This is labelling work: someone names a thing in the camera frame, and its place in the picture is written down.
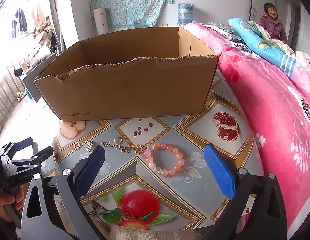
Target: pink floral blanket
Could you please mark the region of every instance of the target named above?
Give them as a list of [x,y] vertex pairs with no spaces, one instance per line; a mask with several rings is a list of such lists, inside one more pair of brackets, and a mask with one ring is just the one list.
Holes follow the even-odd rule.
[[197,23],[184,28],[219,56],[218,68],[255,132],[264,172],[275,173],[279,181],[289,239],[310,211],[309,97],[247,46]]

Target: white cylinder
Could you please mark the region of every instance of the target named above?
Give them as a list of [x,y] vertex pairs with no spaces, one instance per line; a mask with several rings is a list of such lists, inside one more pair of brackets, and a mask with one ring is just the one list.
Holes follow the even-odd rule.
[[98,9],[93,10],[93,12],[94,12],[98,35],[108,33],[109,30],[108,30],[105,8],[104,7],[98,8]]

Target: puffer jacket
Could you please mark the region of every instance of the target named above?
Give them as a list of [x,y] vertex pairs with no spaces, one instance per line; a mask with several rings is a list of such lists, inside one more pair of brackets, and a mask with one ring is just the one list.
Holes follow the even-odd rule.
[[284,25],[278,18],[274,23],[274,20],[270,18],[267,13],[262,12],[259,16],[258,25],[267,30],[273,40],[280,40],[284,43],[287,43]]

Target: woman's hair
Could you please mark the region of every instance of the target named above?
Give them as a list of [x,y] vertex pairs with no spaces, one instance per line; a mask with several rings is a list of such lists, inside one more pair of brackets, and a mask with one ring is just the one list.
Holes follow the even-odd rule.
[[267,13],[267,15],[268,15],[268,8],[274,8],[276,10],[276,7],[271,2],[265,3],[264,4],[264,12]]

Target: blue pillow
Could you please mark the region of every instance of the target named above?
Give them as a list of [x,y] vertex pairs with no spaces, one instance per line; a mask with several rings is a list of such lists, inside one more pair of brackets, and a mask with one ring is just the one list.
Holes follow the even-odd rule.
[[286,55],[281,49],[275,46],[269,46],[266,41],[261,38],[260,31],[245,20],[234,18],[228,20],[228,22],[230,26],[239,33],[252,51],[276,65],[289,78],[292,77],[296,63],[295,59]]

